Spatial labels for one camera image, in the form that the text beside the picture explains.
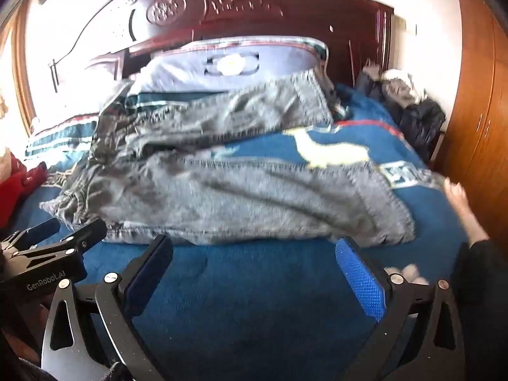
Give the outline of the grey denim pants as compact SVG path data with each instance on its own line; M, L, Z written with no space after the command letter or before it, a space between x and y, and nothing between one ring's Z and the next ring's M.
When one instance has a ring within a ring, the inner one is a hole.
M316 70L138 114L103 112L89 155L41 208L70 229L100 218L110 242L158 234L197 245L257 238L352 237L363 246L415 237L411 212L366 157L344 144L325 164L207 157L229 141L332 121Z

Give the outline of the red cloth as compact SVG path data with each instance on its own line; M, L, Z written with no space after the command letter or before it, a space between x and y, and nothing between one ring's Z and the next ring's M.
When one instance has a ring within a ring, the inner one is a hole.
M8 149L1 153L1 230L6 230L17 207L48 177L45 162L28 170Z

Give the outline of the bare foot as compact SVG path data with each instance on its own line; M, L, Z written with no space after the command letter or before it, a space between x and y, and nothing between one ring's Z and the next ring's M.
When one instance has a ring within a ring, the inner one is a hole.
M487 235L470 208L468 197L463 186L460 183L451 182L450 178L446 178L444 180L444 194L455 210L467 234L468 245L472 247L476 243L488 241L490 239L489 235Z

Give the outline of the blue patterned bed blanket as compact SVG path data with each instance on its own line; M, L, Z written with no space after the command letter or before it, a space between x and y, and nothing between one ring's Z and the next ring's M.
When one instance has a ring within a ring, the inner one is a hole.
M342 142L366 147L417 234L366 256L411 282L449 278L465 234L444 194L380 102L344 85L338 95L348 119L309 138L328 153ZM375 326L326 239L178 246L133 322L175 380L331 380Z

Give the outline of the brown wooden wardrobe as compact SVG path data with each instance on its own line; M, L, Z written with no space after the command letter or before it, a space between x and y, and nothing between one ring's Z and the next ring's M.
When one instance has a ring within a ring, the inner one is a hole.
M459 0L462 64L436 168L462 183L491 238L507 238L507 33L486 0Z

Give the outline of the light blue striped pillow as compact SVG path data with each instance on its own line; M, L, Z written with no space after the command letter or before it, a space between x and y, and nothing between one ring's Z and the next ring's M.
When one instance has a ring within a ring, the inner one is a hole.
M313 70L324 92L329 50L300 36L240 36L202 40L163 52L133 77L83 71L66 84L35 127L24 151L27 163L56 164L91 140L90 123L117 96L146 93L216 93Z

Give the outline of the black jacket pile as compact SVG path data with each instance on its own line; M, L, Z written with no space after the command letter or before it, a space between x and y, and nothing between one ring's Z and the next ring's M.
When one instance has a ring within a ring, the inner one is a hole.
M355 89L387 109L409 145L425 162L438 145L446 114L426 89L403 70L381 70L368 62L358 73Z

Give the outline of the carved dark wood headboard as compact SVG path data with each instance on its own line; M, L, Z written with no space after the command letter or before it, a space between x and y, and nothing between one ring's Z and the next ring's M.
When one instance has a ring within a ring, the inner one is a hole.
M321 40L329 49L329 77L354 84L368 61L387 69L392 18L393 9L374 0L107 0L50 62L52 87L97 66L120 79L154 52L248 35Z

